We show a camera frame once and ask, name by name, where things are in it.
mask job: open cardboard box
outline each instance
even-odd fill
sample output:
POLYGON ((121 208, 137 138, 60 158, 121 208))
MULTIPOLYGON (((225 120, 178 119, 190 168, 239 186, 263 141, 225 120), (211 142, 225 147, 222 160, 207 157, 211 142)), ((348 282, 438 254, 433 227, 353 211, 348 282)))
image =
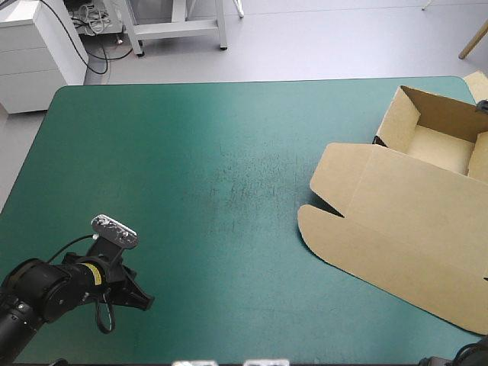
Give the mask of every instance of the open cardboard box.
POLYGON ((488 333, 488 114, 401 86, 374 142, 327 146, 310 187, 343 217, 302 206, 303 239, 325 262, 488 333))

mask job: gray floor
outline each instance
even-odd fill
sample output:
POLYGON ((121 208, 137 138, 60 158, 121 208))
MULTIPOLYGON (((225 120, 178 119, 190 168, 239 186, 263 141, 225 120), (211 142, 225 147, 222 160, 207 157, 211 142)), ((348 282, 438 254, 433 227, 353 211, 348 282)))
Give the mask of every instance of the gray floor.
MULTIPOLYGON (((243 0, 246 17, 226 0, 229 49, 216 37, 148 41, 146 55, 110 64, 87 84, 244 82, 397 76, 464 76, 488 73, 488 37, 464 61, 458 53, 488 14, 488 1, 434 0, 243 0)), ((140 23, 167 19, 165 0, 134 0, 140 23)), ((214 14, 200 0, 195 18, 214 14)), ((130 48, 104 39, 110 56, 130 48)), ((94 50, 87 41, 87 47, 94 50)), ((100 62, 93 67, 102 68, 100 62)), ((0 110, 0 207, 32 144, 43 113, 8 116, 0 110)))

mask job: green table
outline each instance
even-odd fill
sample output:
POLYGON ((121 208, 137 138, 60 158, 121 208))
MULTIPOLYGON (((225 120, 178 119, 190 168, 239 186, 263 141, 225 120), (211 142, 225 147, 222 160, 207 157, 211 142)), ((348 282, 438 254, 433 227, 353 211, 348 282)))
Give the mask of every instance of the green table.
POLYGON ((326 265, 297 229, 325 146, 371 142, 400 84, 473 101, 452 77, 61 89, 0 215, 2 275, 106 213, 139 233, 125 263, 156 301, 117 308, 106 336, 78 308, 18 361, 413 363, 477 340, 326 265))

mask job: black cable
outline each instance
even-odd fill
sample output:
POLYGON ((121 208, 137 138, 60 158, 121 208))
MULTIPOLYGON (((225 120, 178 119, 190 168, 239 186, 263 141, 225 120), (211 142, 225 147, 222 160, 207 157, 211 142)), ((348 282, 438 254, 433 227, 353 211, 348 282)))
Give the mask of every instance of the black cable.
MULTIPOLYGON (((71 38, 71 34, 69 34, 68 30, 66 29, 66 26, 64 25, 63 21, 61 21, 61 18, 59 17, 59 15, 54 11, 53 8, 51 8, 51 5, 47 4, 47 2, 45 2, 44 0, 39 0, 40 2, 42 2, 43 4, 45 4, 45 6, 47 6, 49 8, 49 10, 51 10, 51 12, 54 14, 54 16, 57 18, 58 22, 63 26, 63 29, 64 31, 66 32, 66 34, 68 34, 68 38, 69 40, 71 41, 71 44, 73 45, 73 47, 75 48, 75 51, 76 53, 78 54, 78 57, 80 58, 81 61, 83 61, 83 63, 86 65, 86 67, 91 70, 92 72, 94 72, 95 74, 98 74, 98 75, 104 75, 107 71, 108 71, 108 60, 106 59, 105 60, 105 70, 100 72, 100 71, 97 71, 95 69, 93 69, 92 67, 90 67, 90 65, 83 59, 81 53, 78 51, 78 48, 76 47, 75 45, 75 42, 73 41, 73 39, 71 38)), ((107 54, 105 53, 105 49, 102 47, 102 50, 104 52, 104 55, 105 57, 107 56, 107 54)))
MULTIPOLYGON (((79 21, 81 23, 81 24, 76 24, 76 28, 83 27, 83 26, 86 26, 86 25, 90 25, 90 24, 88 24, 87 22, 83 21, 80 18, 72 17, 71 20, 72 21, 79 21)), ((102 59, 102 60, 107 60, 107 61, 115 61, 115 60, 118 60, 118 59, 123 59, 123 58, 129 56, 131 52, 132 52, 132 48, 130 50, 128 50, 127 53, 125 53, 122 56, 104 58, 104 57, 100 57, 100 56, 94 55, 91 52, 86 51, 86 53, 88 55, 90 55, 90 56, 92 56, 92 57, 94 57, 96 59, 102 59)))
POLYGON ((100 311, 100 299, 96 298, 95 299, 95 321, 97 322, 97 327, 100 329, 100 332, 104 334, 108 334, 115 329, 115 315, 114 315, 114 307, 112 306, 112 303, 110 300, 107 300, 107 295, 110 294, 110 288, 107 289, 107 292, 105 292, 102 296, 104 299, 105 304, 107 305, 107 311, 108 311, 108 321, 109 321, 109 326, 108 328, 105 326, 104 322, 101 320, 101 311, 100 311))
POLYGON ((63 252, 63 250, 69 248, 70 246, 72 246, 76 242, 81 242, 82 240, 88 239, 88 238, 93 238, 93 235, 90 234, 90 235, 80 236, 78 239, 74 239, 73 241, 69 242, 68 244, 63 246, 60 250, 58 250, 51 258, 49 258, 49 260, 47 260, 47 263, 51 263, 59 254, 61 254, 63 252))
POLYGON ((465 345, 459 351, 457 351, 456 357, 452 360, 452 366, 458 366, 464 361, 468 356, 472 355, 474 352, 478 351, 488 351, 488 346, 482 343, 470 343, 465 345))
MULTIPOLYGON (((124 57, 127 57, 130 55, 130 53, 132 52, 132 48, 130 50, 127 51, 127 53, 125 53, 123 56, 119 56, 119 57, 109 57, 107 58, 106 60, 107 61, 115 61, 116 59, 123 59, 124 57)), ((99 57, 97 55, 94 55, 93 53, 90 53, 88 51, 86 51, 86 53, 96 59, 104 59, 103 57, 99 57)))

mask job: cabinet drawer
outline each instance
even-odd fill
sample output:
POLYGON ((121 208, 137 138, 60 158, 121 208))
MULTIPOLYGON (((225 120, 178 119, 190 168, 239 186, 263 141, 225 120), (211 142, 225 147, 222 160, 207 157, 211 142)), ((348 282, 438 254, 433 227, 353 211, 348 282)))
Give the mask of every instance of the cabinet drawer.
POLYGON ((57 69, 47 48, 0 52, 0 75, 57 69))
POLYGON ((0 76, 0 103, 8 113, 43 111, 66 85, 57 70, 0 76))
POLYGON ((0 51, 26 50, 46 44, 34 24, 0 27, 0 51))

